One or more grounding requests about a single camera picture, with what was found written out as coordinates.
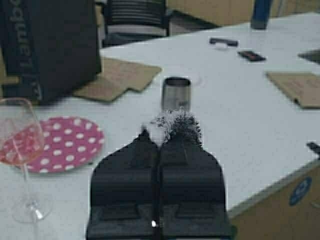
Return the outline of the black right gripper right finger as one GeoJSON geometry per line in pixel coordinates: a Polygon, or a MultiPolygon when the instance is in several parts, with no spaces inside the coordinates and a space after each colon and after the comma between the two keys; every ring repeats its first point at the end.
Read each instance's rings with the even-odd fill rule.
{"type": "Polygon", "coordinates": [[[230,239],[226,188],[217,159],[176,137],[160,149],[162,234],[166,239],[230,239]]]}

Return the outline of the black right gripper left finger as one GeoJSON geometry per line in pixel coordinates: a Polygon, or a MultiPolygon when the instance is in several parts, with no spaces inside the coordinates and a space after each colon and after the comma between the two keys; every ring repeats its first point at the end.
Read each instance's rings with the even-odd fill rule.
{"type": "Polygon", "coordinates": [[[90,181],[87,240],[150,240],[154,235],[158,148],[143,130],[103,158],[90,181]]]}

